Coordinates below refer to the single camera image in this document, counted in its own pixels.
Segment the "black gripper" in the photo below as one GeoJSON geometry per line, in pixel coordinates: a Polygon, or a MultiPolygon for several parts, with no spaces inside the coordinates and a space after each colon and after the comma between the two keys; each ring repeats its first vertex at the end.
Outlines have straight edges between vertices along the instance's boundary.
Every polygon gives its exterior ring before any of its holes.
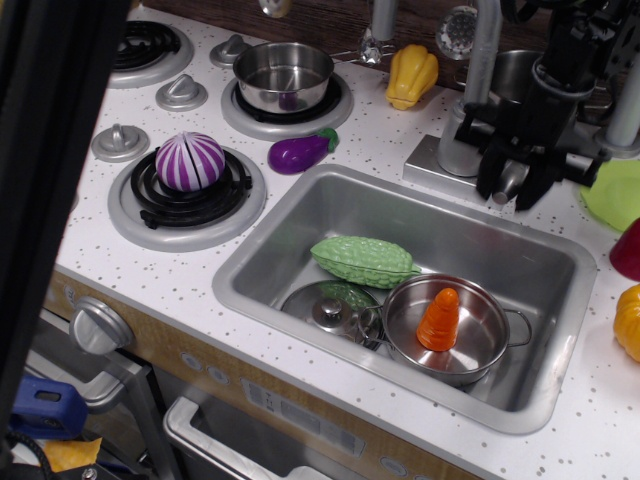
{"type": "Polygon", "coordinates": [[[556,182],[592,185],[612,158],[610,149],[576,129],[568,102],[469,103],[463,112],[455,139],[480,154],[476,190],[483,199],[497,190],[509,162],[525,167],[516,211],[531,209],[556,182]]]}

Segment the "black foreground robot arm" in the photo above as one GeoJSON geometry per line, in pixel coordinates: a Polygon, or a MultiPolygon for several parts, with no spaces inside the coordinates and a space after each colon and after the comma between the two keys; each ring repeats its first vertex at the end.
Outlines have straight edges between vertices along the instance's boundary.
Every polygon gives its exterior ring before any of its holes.
{"type": "Polygon", "coordinates": [[[1,427],[130,9],[127,1],[1,8],[1,427]]]}

